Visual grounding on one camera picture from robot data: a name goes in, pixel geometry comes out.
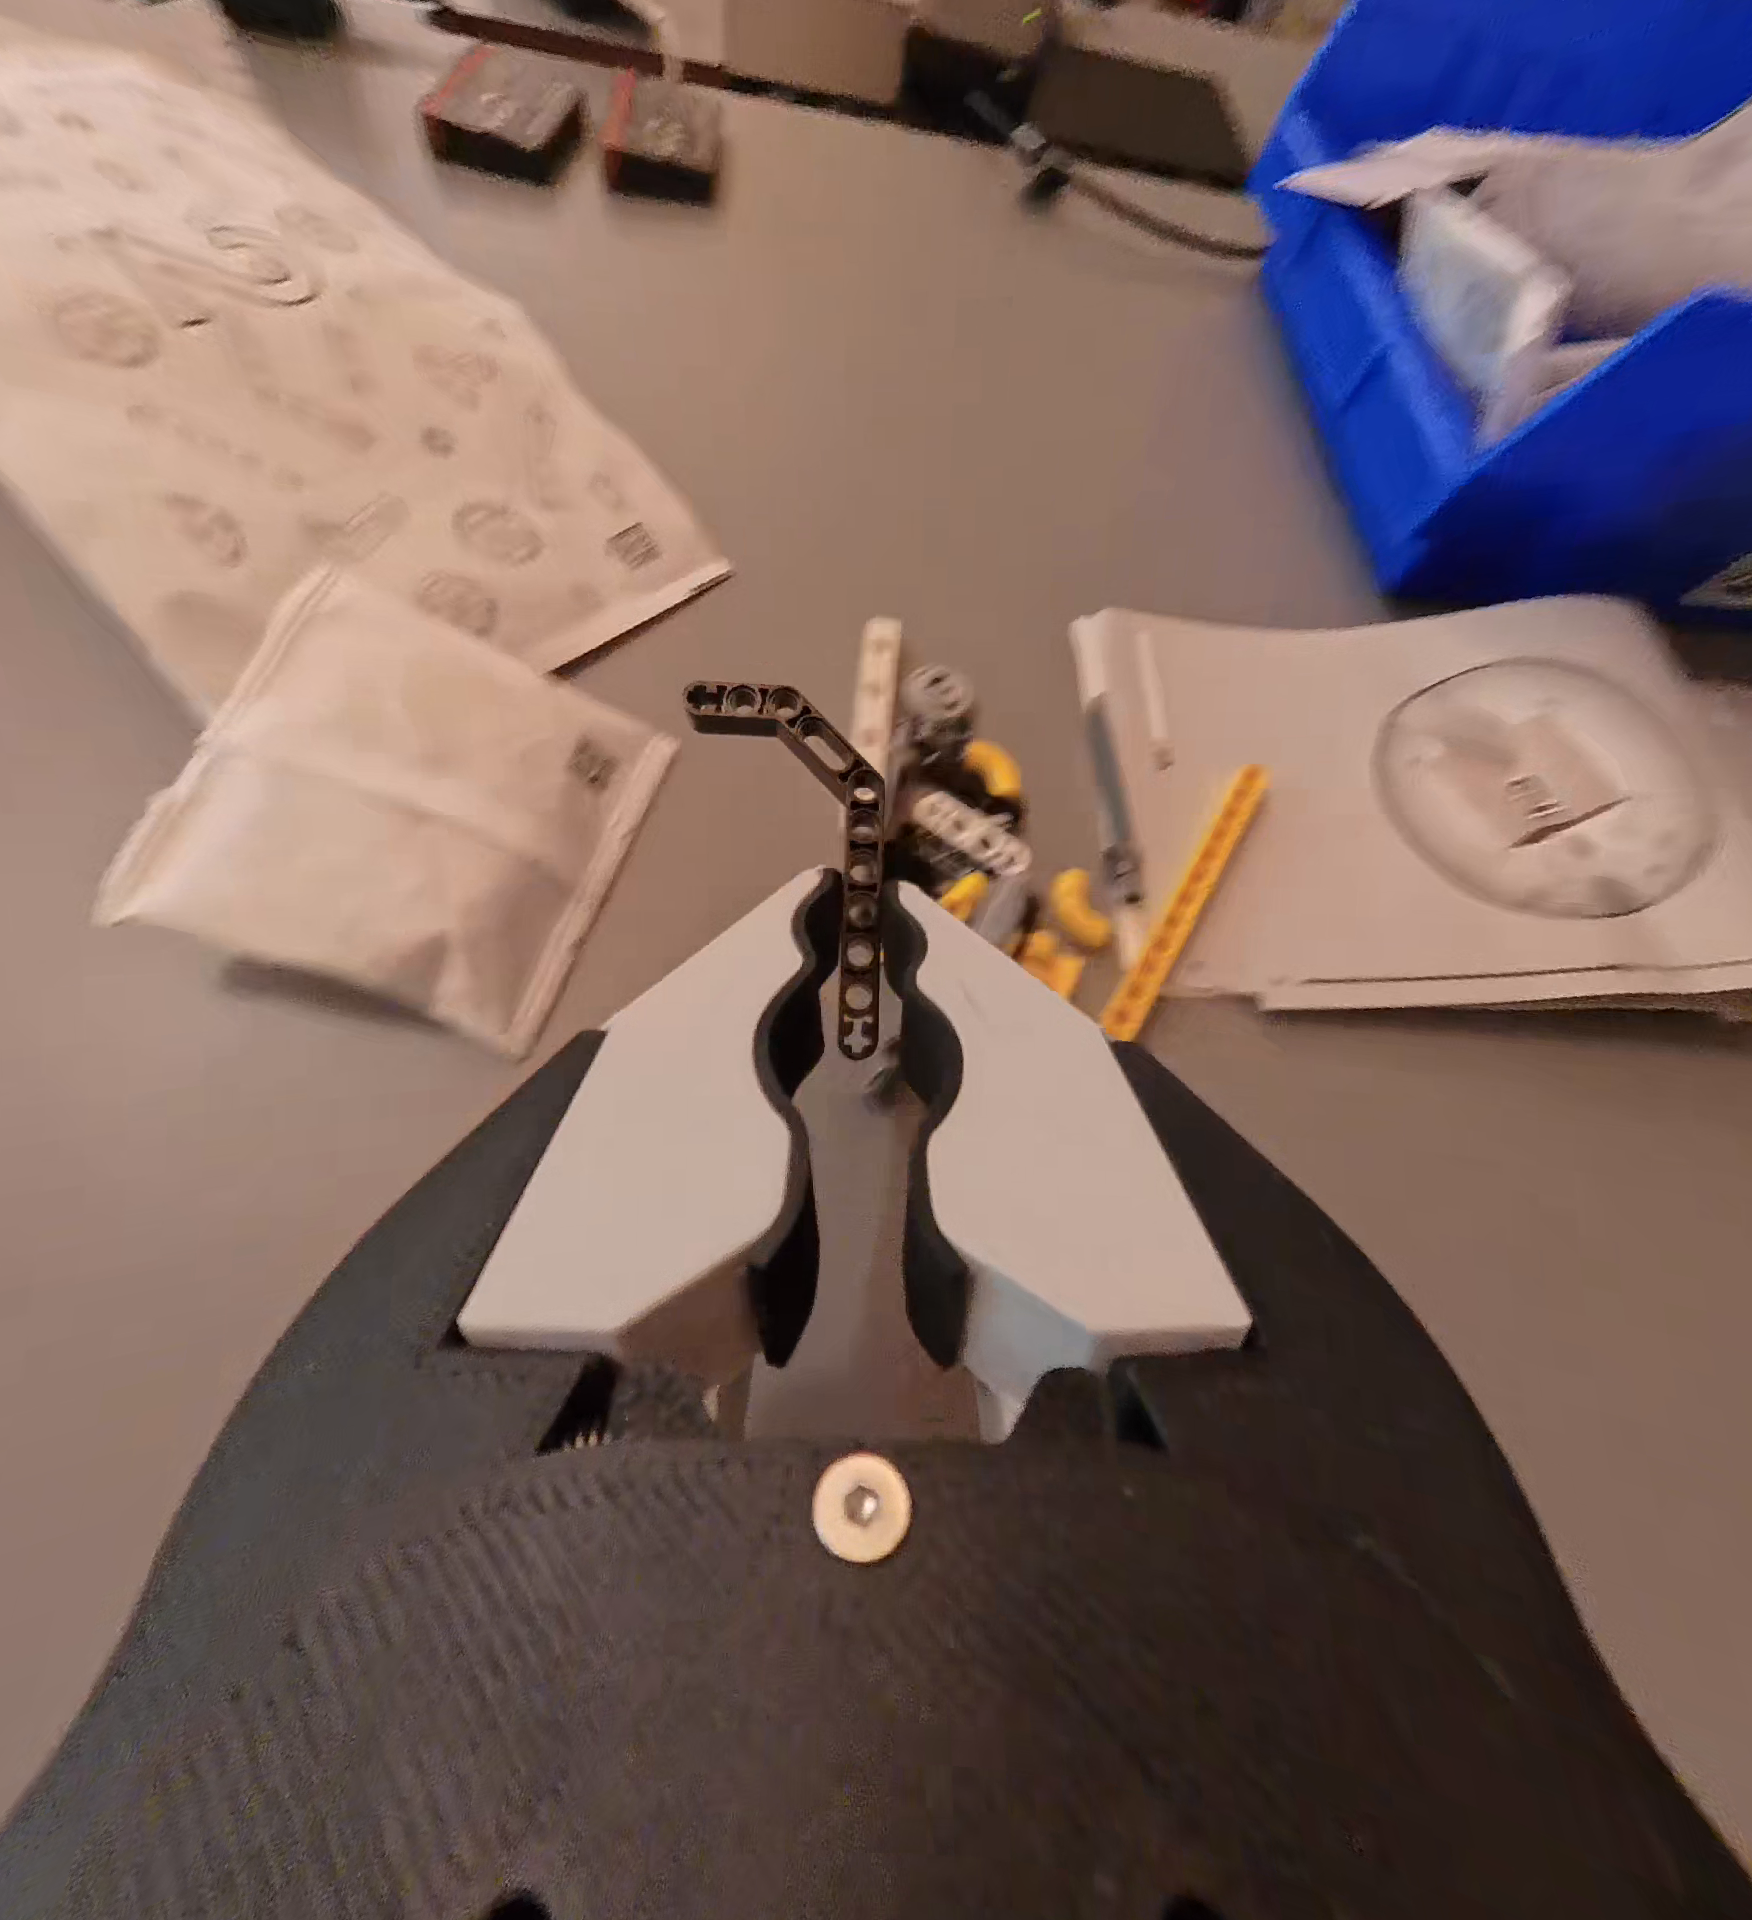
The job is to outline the large printed paper bag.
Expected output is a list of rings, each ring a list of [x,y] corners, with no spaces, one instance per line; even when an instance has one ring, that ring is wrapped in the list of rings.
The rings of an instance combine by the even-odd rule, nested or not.
[[[0,486],[197,719],[314,568],[533,671],[729,571],[521,302],[265,108],[5,15]]]

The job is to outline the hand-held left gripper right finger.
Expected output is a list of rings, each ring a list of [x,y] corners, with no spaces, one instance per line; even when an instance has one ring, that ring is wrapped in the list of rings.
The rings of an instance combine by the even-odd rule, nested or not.
[[[890,889],[903,1160],[903,1324],[1001,1440],[1044,1379],[1237,1351],[1228,1275],[1119,1047],[923,889]]]

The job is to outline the large blue storage bin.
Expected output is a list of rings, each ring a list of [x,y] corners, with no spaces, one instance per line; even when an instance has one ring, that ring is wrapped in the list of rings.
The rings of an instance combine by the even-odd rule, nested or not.
[[[1704,289],[1478,446],[1372,209],[1285,194],[1363,147],[1683,140],[1752,98],[1752,6],[1349,6],[1248,202],[1264,302],[1372,580],[1412,603],[1640,600],[1752,625],[1752,297]]]

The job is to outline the black flat device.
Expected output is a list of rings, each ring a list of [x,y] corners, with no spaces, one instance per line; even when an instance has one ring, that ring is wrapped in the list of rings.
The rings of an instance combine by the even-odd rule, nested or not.
[[[1027,129],[1090,162],[1158,178],[1245,184],[1248,159],[1208,75],[1151,68],[1084,44],[1044,44]]]

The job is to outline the white lego beam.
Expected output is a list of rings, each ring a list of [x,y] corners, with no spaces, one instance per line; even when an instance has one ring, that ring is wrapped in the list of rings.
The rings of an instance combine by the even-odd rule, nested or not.
[[[857,683],[852,683],[852,749],[878,771],[890,771],[892,696],[900,696],[900,613],[871,613],[857,641]]]

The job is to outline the long yellow lego beam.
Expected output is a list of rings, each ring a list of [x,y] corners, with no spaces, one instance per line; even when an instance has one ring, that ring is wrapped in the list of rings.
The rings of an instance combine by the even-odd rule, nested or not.
[[[1228,863],[1237,857],[1264,795],[1268,795],[1268,764],[1237,764],[1220,785],[1220,800],[1204,822],[1193,850],[1181,857],[1181,872],[1178,872],[1178,882],[1170,882],[1141,955],[1131,958],[1131,974],[1103,998],[1099,1035],[1113,1047],[1133,1047],[1141,1028],[1151,1018],[1151,1006],[1158,1006],[1158,998],[1165,998],[1165,986],[1170,986],[1170,974],[1178,974],[1178,958],[1181,958],[1181,949],[1187,949],[1187,934],[1193,934]]]

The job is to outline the crumpled white paper bags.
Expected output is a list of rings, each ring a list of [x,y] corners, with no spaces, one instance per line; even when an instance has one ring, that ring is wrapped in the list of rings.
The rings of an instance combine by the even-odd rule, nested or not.
[[[1412,329],[1495,446],[1690,297],[1752,297],[1752,98],[1683,140],[1433,129],[1277,202],[1384,226]]]

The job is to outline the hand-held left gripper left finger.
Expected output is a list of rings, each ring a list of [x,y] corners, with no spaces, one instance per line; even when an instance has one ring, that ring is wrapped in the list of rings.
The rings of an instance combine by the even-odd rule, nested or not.
[[[477,1351],[590,1351],[729,1388],[817,1314],[817,1166],[833,872],[692,949],[590,1039],[580,1085],[457,1304]]]

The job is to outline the white thin lego liftarm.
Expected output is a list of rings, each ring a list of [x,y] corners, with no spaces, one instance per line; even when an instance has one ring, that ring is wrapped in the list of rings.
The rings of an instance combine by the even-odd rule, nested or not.
[[[1015,882],[1031,872],[1031,846],[1001,822],[949,793],[916,793],[903,809],[912,834],[934,846],[940,863]]]

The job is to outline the black bent lego beam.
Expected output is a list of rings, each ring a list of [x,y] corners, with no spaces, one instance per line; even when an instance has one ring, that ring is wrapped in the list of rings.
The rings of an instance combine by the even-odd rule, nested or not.
[[[782,734],[840,800],[840,1057],[884,1047],[884,857],[890,781],[790,683],[686,683],[680,713],[708,734]]]

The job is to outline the grey lego sword blade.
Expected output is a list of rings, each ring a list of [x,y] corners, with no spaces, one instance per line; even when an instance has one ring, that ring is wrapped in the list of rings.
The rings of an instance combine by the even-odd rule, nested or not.
[[[1095,764],[1095,795],[1099,795],[1099,875],[1113,905],[1141,905],[1141,850],[1133,850],[1133,822],[1131,822],[1131,793],[1119,764],[1119,734],[1113,734],[1113,706],[1103,696],[1084,699],[1084,732],[1090,732],[1090,764]]]

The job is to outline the small white paper bag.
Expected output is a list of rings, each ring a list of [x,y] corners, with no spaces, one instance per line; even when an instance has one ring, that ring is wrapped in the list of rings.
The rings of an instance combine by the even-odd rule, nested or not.
[[[674,734],[322,568],[103,872],[194,934],[526,1057]]]

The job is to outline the lego instruction booklet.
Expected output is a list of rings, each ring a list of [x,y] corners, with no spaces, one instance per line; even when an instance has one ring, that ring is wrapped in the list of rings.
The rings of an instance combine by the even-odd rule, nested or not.
[[[1625,600],[1363,625],[1069,619],[1148,918],[1237,764],[1245,875],[1178,998],[1268,1016],[1642,1000],[1752,1018],[1752,687]]]

